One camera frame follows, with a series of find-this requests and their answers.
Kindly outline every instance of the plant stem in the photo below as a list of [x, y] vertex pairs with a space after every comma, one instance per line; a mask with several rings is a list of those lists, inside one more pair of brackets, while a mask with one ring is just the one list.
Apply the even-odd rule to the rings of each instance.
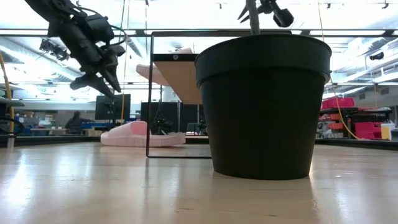
[[256, 0], [246, 0], [246, 7], [250, 17], [250, 33], [260, 34], [259, 13], [256, 7]]

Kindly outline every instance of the fluorescent light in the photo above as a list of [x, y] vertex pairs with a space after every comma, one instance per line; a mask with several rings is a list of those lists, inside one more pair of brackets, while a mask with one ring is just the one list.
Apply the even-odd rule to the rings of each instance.
[[335, 97], [335, 93], [324, 93], [322, 99], [332, 98]]
[[10, 82], [12, 84], [28, 84], [28, 85], [45, 85], [45, 84], [49, 84], [48, 82]]
[[355, 93], [355, 92], [357, 92], [357, 91], [359, 91], [359, 90], [363, 90], [363, 89], [365, 89], [365, 87], [355, 88], [355, 89], [353, 89], [353, 90], [349, 90], [349, 91], [347, 91], [347, 92], [344, 92], [344, 94]]
[[390, 82], [385, 82], [385, 83], [378, 83], [378, 85], [384, 85], [384, 86], [394, 86], [394, 85], [398, 85], [398, 83], [390, 83]]
[[[384, 30], [324, 30], [323, 35], [381, 35]], [[312, 30], [311, 35], [322, 35], [321, 30]]]
[[337, 83], [337, 85], [347, 85], [347, 86], [370, 86], [373, 83]]
[[380, 77], [375, 78], [374, 82], [375, 83], [380, 83], [380, 82], [393, 80], [393, 79], [396, 79], [396, 78], [398, 78], [398, 72], [393, 72], [393, 73], [382, 75]]
[[[119, 30], [113, 30], [115, 36], [120, 35]], [[136, 31], [134, 30], [126, 30], [127, 35], [135, 35]], [[18, 30], [11, 30], [11, 29], [0, 29], [0, 35], [44, 35], [47, 36], [48, 30], [47, 29], [18, 29]]]
[[354, 75], [350, 75], [350, 76], [347, 76], [345, 78], [342, 78], [341, 80], [339, 80], [339, 82], [341, 82], [341, 83], [349, 82], [349, 81], [352, 81], [352, 80], [354, 80], [356, 78], [359, 78], [359, 77], [361, 77], [363, 75], [365, 75], [364, 72], [358, 72], [358, 73], [356, 73]]
[[0, 35], [46, 35], [47, 30], [9, 30], [0, 29]]
[[12, 100], [22, 100], [22, 101], [45, 101], [45, 99], [12, 99]]

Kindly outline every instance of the robotic arm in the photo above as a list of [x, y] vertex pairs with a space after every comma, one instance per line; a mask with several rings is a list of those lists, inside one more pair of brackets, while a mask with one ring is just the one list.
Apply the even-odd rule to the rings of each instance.
[[[59, 37], [70, 50], [70, 56], [81, 65], [85, 74], [70, 84], [73, 90], [91, 86], [108, 97], [112, 91], [105, 80], [120, 92], [121, 88], [116, 76], [118, 57], [126, 51], [120, 46], [126, 39], [117, 44], [110, 44], [114, 32], [107, 17], [90, 9], [75, 6], [70, 0], [25, 0], [26, 3], [41, 17], [50, 23], [49, 37]], [[84, 11], [94, 12], [88, 16]], [[96, 43], [104, 42], [98, 47]]]
[[[276, 0], [260, 0], [261, 5], [257, 8], [258, 14], [271, 14], [274, 13], [274, 21], [279, 27], [289, 27], [294, 21], [293, 15], [287, 9], [280, 9]], [[241, 19], [248, 11], [247, 6], [244, 7], [238, 19]], [[242, 21], [245, 22], [250, 16], [246, 16]]]

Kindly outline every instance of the red storage box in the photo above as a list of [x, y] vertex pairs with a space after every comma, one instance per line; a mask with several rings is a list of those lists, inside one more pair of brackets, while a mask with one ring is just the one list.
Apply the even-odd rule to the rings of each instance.
[[331, 114], [330, 119], [333, 121], [339, 121], [340, 120], [340, 114]]
[[333, 129], [333, 130], [339, 130], [339, 129], [343, 129], [344, 126], [343, 126], [343, 123], [332, 123], [332, 124], [329, 124], [329, 128]]
[[[331, 98], [329, 100], [326, 100], [327, 103], [327, 108], [337, 108], [337, 102], [336, 98]], [[347, 98], [338, 98], [338, 104], [340, 108], [351, 108], [354, 107], [355, 102], [354, 99], [351, 97]]]
[[322, 101], [321, 110], [328, 109], [328, 100]]
[[355, 123], [355, 135], [361, 139], [381, 139], [382, 122]]

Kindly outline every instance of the yellow cable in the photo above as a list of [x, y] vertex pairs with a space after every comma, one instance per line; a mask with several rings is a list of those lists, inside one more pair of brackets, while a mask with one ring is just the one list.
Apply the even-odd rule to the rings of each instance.
[[[128, 7], [127, 7], [127, 29], [129, 28], [129, 22], [130, 22], [130, 0], [128, 2]], [[123, 125], [123, 121], [124, 121], [124, 89], [126, 86], [126, 70], [127, 70], [127, 38], [126, 37], [126, 56], [124, 58], [124, 77], [123, 77], [123, 92], [122, 92], [122, 117], [121, 117], [121, 121], [120, 124]]]
[[[12, 96], [11, 96], [10, 83], [8, 82], [6, 66], [4, 64], [4, 59], [2, 57], [1, 52], [0, 52], [0, 63], [1, 63], [2, 72], [4, 74], [4, 82], [6, 83], [7, 98], [8, 98], [8, 100], [11, 100]], [[14, 119], [14, 107], [12, 107], [12, 106], [10, 106], [10, 117], [11, 117], [11, 119]], [[14, 122], [10, 122], [10, 132], [14, 132]]]
[[[323, 24], [322, 24], [322, 16], [321, 16], [321, 7], [320, 7], [320, 0], [318, 0], [318, 14], [319, 14], [319, 21], [321, 23], [321, 31], [322, 31], [322, 40], [325, 41], [325, 35], [323, 34]], [[337, 103], [337, 108], [338, 108], [338, 113], [340, 114], [340, 119], [341, 122], [343, 123], [345, 129], [350, 133], [350, 135], [352, 135], [352, 137], [354, 137], [357, 140], [360, 140], [360, 138], [358, 138], [354, 133], [351, 132], [351, 130], [348, 128], [347, 124], [344, 122], [343, 119], [343, 114], [341, 114], [341, 108], [340, 108], [340, 104], [338, 102], [338, 96], [336, 94], [336, 90], [335, 90], [335, 85], [333, 84], [333, 80], [331, 78], [330, 75], [330, 82], [331, 82], [331, 88], [333, 89], [333, 92], [335, 94], [335, 98], [336, 98], [336, 103]]]

